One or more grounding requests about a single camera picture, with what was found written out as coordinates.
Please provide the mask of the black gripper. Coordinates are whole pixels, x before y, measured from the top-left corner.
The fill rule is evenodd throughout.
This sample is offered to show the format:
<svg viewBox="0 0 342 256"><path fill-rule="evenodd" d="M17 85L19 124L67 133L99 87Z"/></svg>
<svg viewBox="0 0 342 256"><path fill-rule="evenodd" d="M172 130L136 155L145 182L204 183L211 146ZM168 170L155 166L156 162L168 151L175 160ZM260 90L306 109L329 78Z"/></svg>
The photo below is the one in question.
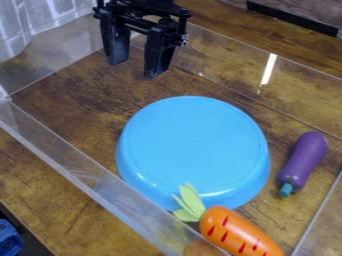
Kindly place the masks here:
<svg viewBox="0 0 342 256"><path fill-rule="evenodd" d="M179 6L175 0L96 0L93 17L100 20L107 62L116 65L127 61L131 30L140 34L148 33L144 46L144 77L156 78L170 67L175 45L186 44L186 24L191 15L191 11ZM163 25L154 26L152 22L144 19L145 16L158 16L171 31Z"/></svg>

